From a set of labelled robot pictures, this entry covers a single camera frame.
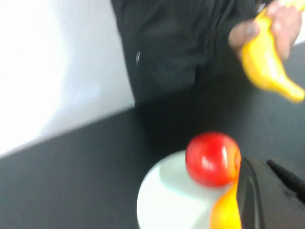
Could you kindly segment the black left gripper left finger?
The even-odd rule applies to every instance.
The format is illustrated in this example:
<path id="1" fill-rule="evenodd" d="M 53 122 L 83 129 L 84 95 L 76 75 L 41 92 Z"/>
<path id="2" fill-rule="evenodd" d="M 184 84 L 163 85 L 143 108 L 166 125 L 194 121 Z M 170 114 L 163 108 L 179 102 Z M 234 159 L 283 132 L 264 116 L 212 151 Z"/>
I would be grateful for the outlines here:
<path id="1" fill-rule="evenodd" d="M 255 170 L 250 161 L 241 162 L 237 204 L 243 229 L 263 229 L 264 219 Z"/>

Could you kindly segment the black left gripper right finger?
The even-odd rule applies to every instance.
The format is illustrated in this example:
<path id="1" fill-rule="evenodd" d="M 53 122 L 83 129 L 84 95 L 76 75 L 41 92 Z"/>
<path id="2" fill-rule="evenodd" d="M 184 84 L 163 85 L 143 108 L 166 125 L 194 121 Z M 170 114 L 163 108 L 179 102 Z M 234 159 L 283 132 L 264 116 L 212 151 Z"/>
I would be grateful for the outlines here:
<path id="1" fill-rule="evenodd" d="M 305 227 L 305 171 L 283 159 L 258 162 L 259 228 Z"/>

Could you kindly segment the person's right hand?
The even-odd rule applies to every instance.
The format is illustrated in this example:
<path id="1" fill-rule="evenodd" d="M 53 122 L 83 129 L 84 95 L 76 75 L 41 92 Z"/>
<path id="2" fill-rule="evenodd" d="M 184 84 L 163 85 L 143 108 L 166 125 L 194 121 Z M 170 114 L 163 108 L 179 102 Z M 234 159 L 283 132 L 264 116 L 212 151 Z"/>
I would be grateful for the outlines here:
<path id="1" fill-rule="evenodd" d="M 288 59 L 302 26 L 302 12 L 296 7 L 286 7 L 282 0 L 274 0 L 266 7 L 266 15 L 272 20 L 271 32 L 279 57 Z M 241 57 L 241 47 L 259 35 L 260 27 L 254 20 L 235 25 L 228 37 L 229 46 Z"/>

